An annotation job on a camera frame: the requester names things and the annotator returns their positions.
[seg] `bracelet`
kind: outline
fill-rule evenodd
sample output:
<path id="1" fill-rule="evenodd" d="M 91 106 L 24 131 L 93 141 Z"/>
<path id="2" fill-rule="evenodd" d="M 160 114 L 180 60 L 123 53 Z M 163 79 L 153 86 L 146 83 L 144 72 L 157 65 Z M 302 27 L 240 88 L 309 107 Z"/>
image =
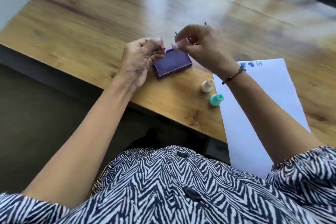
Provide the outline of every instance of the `bracelet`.
<path id="1" fill-rule="evenodd" d="M 231 81 L 235 76 L 237 76 L 237 74 L 240 74 L 241 72 L 246 71 L 246 69 L 244 67 L 245 67 L 245 63 L 242 63 L 240 65 L 238 73 L 236 73 L 235 75 L 233 75 L 233 76 L 229 77 L 228 79 L 226 79 L 224 82 L 222 82 L 222 84 L 224 85 L 225 83 Z"/>

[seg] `person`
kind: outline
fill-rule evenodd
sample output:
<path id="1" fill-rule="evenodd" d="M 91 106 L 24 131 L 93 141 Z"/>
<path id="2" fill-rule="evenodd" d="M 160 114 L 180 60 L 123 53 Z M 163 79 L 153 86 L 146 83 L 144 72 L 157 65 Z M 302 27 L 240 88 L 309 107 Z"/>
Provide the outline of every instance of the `person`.
<path id="1" fill-rule="evenodd" d="M 172 145 L 124 151 L 94 183 L 131 96 L 165 54 L 161 39 L 142 38 L 126 44 L 118 74 L 29 186 L 0 195 L 1 223 L 336 222 L 335 149 L 238 73 L 213 28 L 188 25 L 175 40 L 183 38 L 192 45 L 181 50 L 227 83 L 274 162 L 271 172 L 261 179 Z"/>

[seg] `zebra print shirt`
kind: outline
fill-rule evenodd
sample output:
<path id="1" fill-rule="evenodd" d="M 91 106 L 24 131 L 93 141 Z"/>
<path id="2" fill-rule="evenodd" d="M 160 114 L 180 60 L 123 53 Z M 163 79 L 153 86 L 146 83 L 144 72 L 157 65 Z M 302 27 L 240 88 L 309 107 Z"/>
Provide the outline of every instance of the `zebra print shirt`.
<path id="1" fill-rule="evenodd" d="M 322 146 L 260 179 L 180 146 L 131 149 L 75 209 L 0 195 L 0 223 L 335 223 L 336 149 Z"/>

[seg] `shirt button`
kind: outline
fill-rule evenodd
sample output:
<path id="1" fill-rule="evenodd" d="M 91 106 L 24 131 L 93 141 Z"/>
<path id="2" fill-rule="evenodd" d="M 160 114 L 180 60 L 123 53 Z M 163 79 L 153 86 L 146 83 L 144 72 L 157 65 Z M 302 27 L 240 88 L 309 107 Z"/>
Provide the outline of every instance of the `shirt button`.
<path id="1" fill-rule="evenodd" d="M 201 195 L 192 188 L 184 187 L 183 191 L 184 191 L 186 197 L 189 197 L 190 199 L 192 199 L 194 201 L 199 202 L 202 199 Z"/>
<path id="2" fill-rule="evenodd" d="M 185 153 L 185 152 L 177 152 L 176 155 L 181 157 L 181 158 L 187 158 L 188 157 L 188 154 Z"/>

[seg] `paper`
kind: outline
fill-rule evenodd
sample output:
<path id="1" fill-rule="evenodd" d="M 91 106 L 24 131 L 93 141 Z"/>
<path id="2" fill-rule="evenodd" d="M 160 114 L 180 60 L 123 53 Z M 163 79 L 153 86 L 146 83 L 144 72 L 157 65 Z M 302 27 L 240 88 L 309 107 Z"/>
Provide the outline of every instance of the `paper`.
<path id="1" fill-rule="evenodd" d="M 271 59 L 245 61 L 245 63 L 246 72 L 282 109 L 310 132 L 285 61 Z M 222 85 L 222 80 L 215 74 L 213 77 L 217 93 L 224 96 L 224 101 L 219 107 L 225 127 L 231 166 L 263 178 L 271 171 L 273 162 L 228 86 Z"/>

